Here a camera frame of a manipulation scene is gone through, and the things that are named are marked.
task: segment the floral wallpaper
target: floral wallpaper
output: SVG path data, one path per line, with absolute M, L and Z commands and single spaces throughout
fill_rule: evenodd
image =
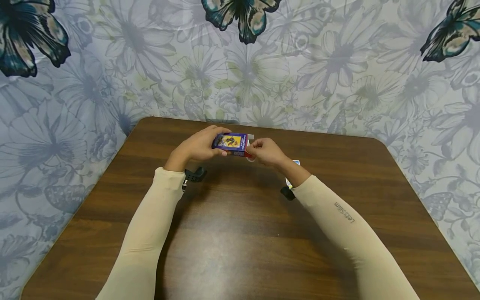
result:
M 383 142 L 480 288 L 474 0 L 0 3 L 0 300 L 146 116 Z

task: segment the printed image on box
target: printed image on box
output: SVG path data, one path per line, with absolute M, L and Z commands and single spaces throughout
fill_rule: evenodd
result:
M 222 138 L 218 140 L 217 146 L 240 148 L 240 143 L 241 143 L 240 136 L 223 135 Z
M 299 160 L 295 160 L 295 159 L 294 159 L 293 162 L 296 163 L 297 165 L 300 165 L 300 161 L 299 161 Z M 288 179 L 285 178 L 285 181 L 287 182 L 287 186 L 288 186 L 289 188 L 292 188 L 292 187 L 293 187 L 293 185 L 290 183 L 290 181 L 288 181 Z

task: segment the blue butterfly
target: blue butterfly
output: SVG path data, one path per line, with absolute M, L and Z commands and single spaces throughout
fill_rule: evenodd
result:
M 265 12 L 278 9 L 281 0 L 202 0 L 205 19 L 225 31 L 233 21 L 239 21 L 240 42 L 255 43 L 266 27 Z
M 420 52 L 423 55 L 428 49 L 423 60 L 441 62 L 462 53 L 470 39 L 480 40 L 480 6 L 467 10 L 465 0 L 454 0 L 447 17 L 430 32 Z
M 34 46 L 55 67 L 70 56 L 68 35 L 51 15 L 54 0 L 0 0 L 0 70 L 5 76 L 36 76 Z

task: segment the wood grain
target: wood grain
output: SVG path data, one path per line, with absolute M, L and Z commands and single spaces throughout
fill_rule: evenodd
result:
M 140 121 L 27 283 L 23 300 L 94 299 L 154 170 L 203 122 Z M 229 125 L 271 137 L 374 228 L 422 300 L 480 294 L 384 145 L 370 138 Z M 194 170 L 198 164 L 192 162 Z M 156 299 L 355 299 L 345 257 L 284 179 L 244 158 L 202 163 L 175 211 L 157 267 Z

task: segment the compression sleeve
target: compression sleeve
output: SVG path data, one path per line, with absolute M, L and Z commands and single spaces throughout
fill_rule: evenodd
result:
M 323 182 L 311 175 L 292 191 L 329 240 L 353 262 L 363 300 L 419 299 L 373 229 Z
M 127 228 L 120 253 L 97 300 L 150 300 L 155 295 L 158 257 L 177 202 L 183 172 L 158 168 L 152 186 Z

